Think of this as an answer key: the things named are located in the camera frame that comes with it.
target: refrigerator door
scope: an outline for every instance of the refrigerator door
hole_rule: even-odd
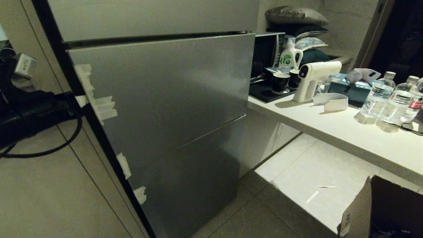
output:
[[[244,123],[238,118],[132,171],[131,186],[146,187],[141,206],[156,237],[190,237],[235,198]]]
[[[48,0],[64,42],[255,30],[258,0]]]
[[[115,152],[131,170],[246,113],[254,35],[69,50],[89,64],[94,97],[112,96],[104,120]]]

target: white tile floor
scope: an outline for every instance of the white tile floor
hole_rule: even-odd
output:
[[[335,238],[343,211],[375,174],[423,194],[417,185],[302,134],[244,176],[235,201],[191,238]]]

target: refrigerator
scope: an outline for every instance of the refrigerator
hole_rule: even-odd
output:
[[[126,157],[132,190],[146,188],[155,236],[191,236],[236,196],[258,0],[47,4],[93,97],[113,99],[96,135]]]

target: teal tissue box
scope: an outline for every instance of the teal tissue box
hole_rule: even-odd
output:
[[[358,81],[350,85],[345,81],[346,74],[337,74],[331,77],[328,93],[340,93],[348,96],[348,103],[357,107],[362,107],[370,93],[371,86],[367,82]]]

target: black refrigerator trim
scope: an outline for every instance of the black refrigerator trim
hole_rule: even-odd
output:
[[[51,9],[47,0],[32,0],[32,3],[37,12],[41,25],[45,31],[47,39],[49,40],[49,43],[53,49],[53,52],[60,64],[61,69],[64,72],[66,80],[68,81],[73,93],[75,95],[85,95],[85,92],[78,79],[78,76],[72,66],[72,61],[66,53],[66,46],[62,42],[59,29],[55,23],[53,14],[51,12]],[[156,238],[153,232],[153,229],[150,223],[148,222],[148,219],[141,205],[138,203],[138,200],[135,197],[132,187],[130,186],[129,182],[125,179],[125,176],[122,172],[122,167],[120,166],[118,160],[116,159],[116,154],[113,151],[113,148],[110,142],[108,141],[106,134],[102,126],[100,125],[100,122],[97,119],[97,116],[94,113],[94,110],[92,109],[90,104],[87,104],[83,108],[83,111],[85,113],[85,117],[88,120],[88,123],[93,129],[93,132],[97,140],[99,141],[102,149],[104,150],[104,153],[106,154],[107,159],[112,165],[114,172],[116,173],[122,187],[124,188],[127,196],[129,197],[129,200],[134,206],[134,209],[137,212],[137,215],[139,216],[142,224],[144,225],[144,228],[146,229],[148,235],[150,236],[150,238]]]

